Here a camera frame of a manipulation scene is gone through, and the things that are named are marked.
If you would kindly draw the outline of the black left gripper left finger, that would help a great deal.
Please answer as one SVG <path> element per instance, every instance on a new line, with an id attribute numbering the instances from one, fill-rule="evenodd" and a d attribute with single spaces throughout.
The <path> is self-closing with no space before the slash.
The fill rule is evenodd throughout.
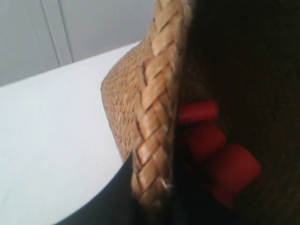
<path id="1" fill-rule="evenodd" d="M 132 196 L 132 157 L 86 205 L 59 221 L 59 225 L 144 225 L 145 217 Z"/>

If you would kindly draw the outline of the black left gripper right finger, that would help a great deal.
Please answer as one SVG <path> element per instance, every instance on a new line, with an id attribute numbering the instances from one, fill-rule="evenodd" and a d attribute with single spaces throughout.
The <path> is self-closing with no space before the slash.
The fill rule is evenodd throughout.
<path id="1" fill-rule="evenodd" d="M 211 181 L 190 151 L 185 134 L 178 132 L 174 141 L 173 225 L 224 225 L 222 206 L 205 189 Z"/>

